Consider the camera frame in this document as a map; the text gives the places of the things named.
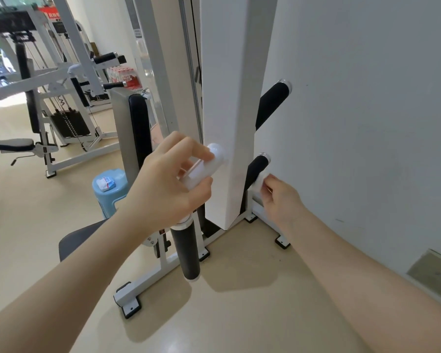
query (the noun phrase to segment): floor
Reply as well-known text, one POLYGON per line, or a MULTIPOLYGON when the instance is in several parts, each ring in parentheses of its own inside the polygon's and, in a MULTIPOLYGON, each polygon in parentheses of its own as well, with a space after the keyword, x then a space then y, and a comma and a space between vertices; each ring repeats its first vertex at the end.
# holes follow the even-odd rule
MULTIPOLYGON (((114 130, 111 112, 95 120, 114 130)), ((25 105, 0 105, 0 139, 30 135, 25 105)), ((78 152, 72 145, 56 156, 78 152)), ((0 310, 59 263, 62 237, 101 219, 91 181, 122 167, 116 151, 47 179, 41 159, 11 167, 13 158, 0 154, 0 310)), ((139 247, 72 352, 369 352, 300 257, 274 239, 260 220, 242 221, 210 245, 200 280, 189 284, 176 268, 141 295, 141 312, 124 320, 113 293, 156 260, 152 248, 139 247)))

